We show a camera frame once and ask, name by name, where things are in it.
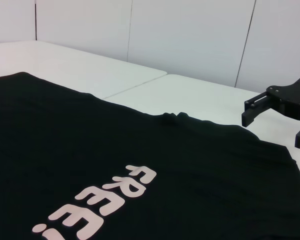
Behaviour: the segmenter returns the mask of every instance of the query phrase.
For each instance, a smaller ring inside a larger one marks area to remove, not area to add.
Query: white wall
[[[128,61],[235,86],[254,0],[133,0]]]
[[[0,43],[35,39],[35,0],[0,0]]]
[[[127,61],[132,0],[37,0],[37,39]]]
[[[237,88],[264,92],[300,78],[300,0],[257,0]]]

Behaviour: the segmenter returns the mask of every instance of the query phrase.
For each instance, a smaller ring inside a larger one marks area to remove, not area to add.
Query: black t-shirt
[[[300,171],[240,126],[17,73],[0,77],[1,239],[300,240]]]

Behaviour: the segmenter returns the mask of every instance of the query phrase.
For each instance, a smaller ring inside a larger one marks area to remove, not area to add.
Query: white table
[[[167,73],[42,41],[0,43],[0,76],[27,72],[104,99]]]
[[[189,77],[166,75],[106,100],[151,115],[184,112],[200,120],[241,126],[244,102],[258,94]],[[286,146],[300,168],[300,149],[294,147],[300,121],[270,109],[260,114],[247,129],[263,141]]]

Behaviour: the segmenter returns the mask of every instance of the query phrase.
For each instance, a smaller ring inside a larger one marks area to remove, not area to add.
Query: t-shirt
[[[240,126],[0,77],[0,240],[42,239],[300,240],[300,171]]]

